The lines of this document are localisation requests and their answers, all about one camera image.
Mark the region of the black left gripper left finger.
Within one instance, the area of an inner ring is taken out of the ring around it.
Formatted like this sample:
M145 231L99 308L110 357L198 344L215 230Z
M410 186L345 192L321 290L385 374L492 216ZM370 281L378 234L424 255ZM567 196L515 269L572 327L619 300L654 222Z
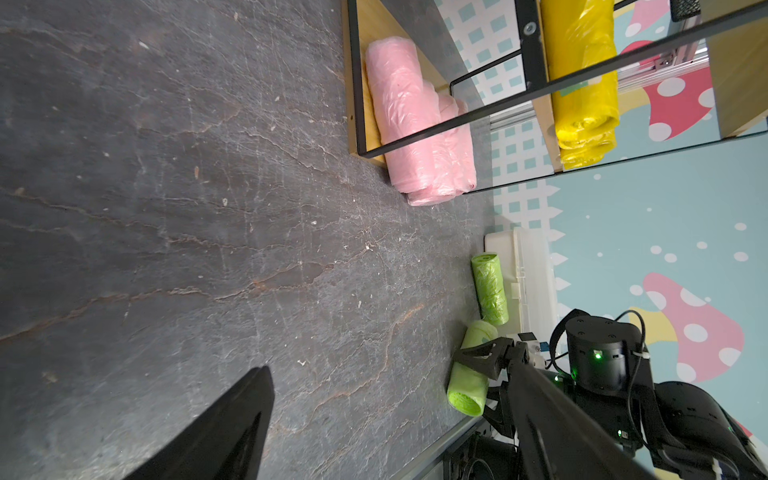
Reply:
M268 366L249 370L130 479L255 479L275 393Z

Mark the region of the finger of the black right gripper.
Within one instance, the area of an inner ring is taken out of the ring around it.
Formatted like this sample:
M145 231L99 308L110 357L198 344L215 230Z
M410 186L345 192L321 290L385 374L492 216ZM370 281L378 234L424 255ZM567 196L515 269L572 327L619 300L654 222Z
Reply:
M478 346L460 349L452 359L489 380L497 380L501 372L507 369L514 347L513 339L499 337Z

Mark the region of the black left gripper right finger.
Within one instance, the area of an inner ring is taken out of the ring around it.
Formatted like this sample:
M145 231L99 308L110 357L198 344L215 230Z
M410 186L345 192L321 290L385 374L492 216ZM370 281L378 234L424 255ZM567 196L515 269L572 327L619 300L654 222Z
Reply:
M652 479L602 428L530 365L507 368L508 393L529 479Z

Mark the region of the green trash bag roll floor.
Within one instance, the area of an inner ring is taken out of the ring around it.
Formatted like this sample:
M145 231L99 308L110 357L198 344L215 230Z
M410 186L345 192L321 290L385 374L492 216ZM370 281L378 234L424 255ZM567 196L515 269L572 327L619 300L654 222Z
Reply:
M483 320L472 322L465 332L461 349L472 348L498 337L495 326ZM483 414L489 379L464 366L454 362L447 387L447 399L450 405L460 413L479 417Z

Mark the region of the green trash bag roll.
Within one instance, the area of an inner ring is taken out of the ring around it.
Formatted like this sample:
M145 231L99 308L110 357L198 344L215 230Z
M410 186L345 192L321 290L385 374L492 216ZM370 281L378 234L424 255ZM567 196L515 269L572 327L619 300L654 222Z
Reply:
M509 321L508 303L498 255L476 255L471 259L471 268L482 318L494 326L506 324Z

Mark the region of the pink trash bag roll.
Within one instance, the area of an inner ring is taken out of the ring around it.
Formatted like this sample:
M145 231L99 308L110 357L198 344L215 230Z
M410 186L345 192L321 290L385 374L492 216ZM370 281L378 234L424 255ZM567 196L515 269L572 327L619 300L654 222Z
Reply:
M435 103L438 110L439 122L452 119L458 115L458 106L450 95L438 94L432 83L423 81L423 86L430 103ZM457 196L454 183L455 168L451 158L449 141L445 139L446 132L430 137L427 142L432 150L432 166L435 174L431 184L426 188L409 193L407 200L410 206L432 206L452 200Z
M440 121L436 93L421 73L415 44L402 37L372 42L366 52L368 85L384 144ZM392 185L409 194L432 185L437 176L432 142L420 140L385 154Z
M443 121L468 112L465 102L444 93L439 95L439 107ZM454 189L458 194L472 191L477 186L477 173L470 125L464 124L448 130L444 138L452 162Z

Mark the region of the yellow trash bag roll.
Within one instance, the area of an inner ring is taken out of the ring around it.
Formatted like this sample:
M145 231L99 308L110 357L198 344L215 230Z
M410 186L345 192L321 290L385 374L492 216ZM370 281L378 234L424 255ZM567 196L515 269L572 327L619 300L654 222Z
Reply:
M541 3L548 74L557 80L617 55L614 2ZM579 81L551 95L554 129L565 170L595 165L616 147L618 74Z

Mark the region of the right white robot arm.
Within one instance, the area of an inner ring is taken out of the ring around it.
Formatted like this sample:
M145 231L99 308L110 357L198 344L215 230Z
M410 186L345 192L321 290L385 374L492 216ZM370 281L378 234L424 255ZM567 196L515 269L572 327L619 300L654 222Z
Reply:
M643 321L571 311L551 342L569 366L534 367L524 343L499 337L455 360L493 381L486 421L516 438L524 479L646 479L634 456L683 479L763 479L766 464L737 421L703 389L653 380Z

